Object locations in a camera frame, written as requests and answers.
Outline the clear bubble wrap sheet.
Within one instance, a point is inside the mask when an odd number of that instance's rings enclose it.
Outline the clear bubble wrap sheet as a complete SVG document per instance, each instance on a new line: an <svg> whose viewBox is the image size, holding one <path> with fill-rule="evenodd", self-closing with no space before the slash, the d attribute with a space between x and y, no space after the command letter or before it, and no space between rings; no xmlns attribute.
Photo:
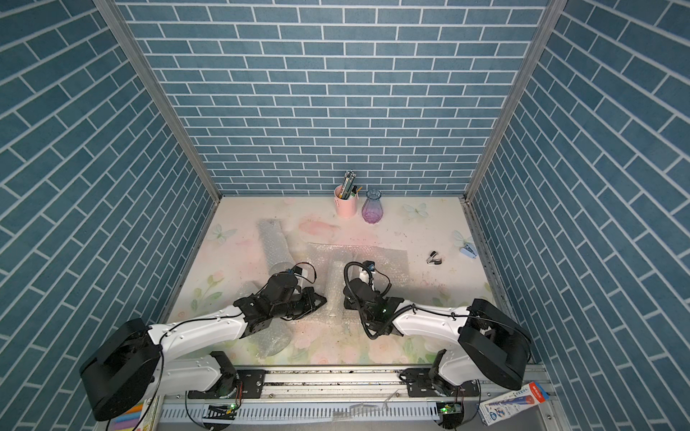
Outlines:
<svg viewBox="0 0 690 431"><path fill-rule="evenodd" d="M404 287L409 287L411 282L408 253L403 250L386 249L377 246L366 245L334 245L334 244L314 244L309 242L305 246L305 251L300 259L311 263L316 268L316 292L325 296L325 281L328 267L333 260L342 260L345 265L350 261L363 262L372 260L376 264L377 274L375 274L375 288L383 291L387 285L386 278L379 276L383 273L389 276L392 287L390 294L398 293ZM317 323L328 323L326 317L326 305L317 311L312 317ZM344 311L340 323L346 321L357 321L359 318L356 312Z"/></svg>

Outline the purple vase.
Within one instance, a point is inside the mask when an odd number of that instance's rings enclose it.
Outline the purple vase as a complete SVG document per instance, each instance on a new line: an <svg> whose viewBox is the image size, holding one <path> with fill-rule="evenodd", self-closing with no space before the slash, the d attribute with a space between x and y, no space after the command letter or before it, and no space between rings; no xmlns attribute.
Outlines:
<svg viewBox="0 0 690 431"><path fill-rule="evenodd" d="M361 209L361 215L368 224L377 224L384 216L384 208L380 201L382 194L380 190L368 189L366 201Z"/></svg>

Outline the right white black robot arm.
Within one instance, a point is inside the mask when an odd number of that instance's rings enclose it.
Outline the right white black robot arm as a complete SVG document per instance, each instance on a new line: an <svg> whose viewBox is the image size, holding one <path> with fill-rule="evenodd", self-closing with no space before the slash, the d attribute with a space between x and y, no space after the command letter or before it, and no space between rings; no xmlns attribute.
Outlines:
<svg viewBox="0 0 690 431"><path fill-rule="evenodd" d="M440 350L427 374L433 391L454 396L463 384L483 377L508 390L523 386L533 339L510 316L482 298L453 308L389 296L391 282L382 291L374 287L380 274L372 261L346 263L343 305L358 313L371 340L395 335L452 342L454 348Z"/></svg>

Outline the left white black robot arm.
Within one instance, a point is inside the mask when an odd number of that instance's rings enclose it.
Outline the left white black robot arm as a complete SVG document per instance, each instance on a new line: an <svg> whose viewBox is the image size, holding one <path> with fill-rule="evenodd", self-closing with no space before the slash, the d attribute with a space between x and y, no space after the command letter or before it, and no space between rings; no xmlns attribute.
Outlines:
<svg viewBox="0 0 690 431"><path fill-rule="evenodd" d="M309 316L327 302L314 291L316 280L314 266L298 262L271 275L257 292L217 312L179 323L126 321L80 367L93 416L98 421L113 420L142 400L183 391L233 394L238 379L225 353L213 351L191 360L186 355L247 338L275 320Z"/></svg>

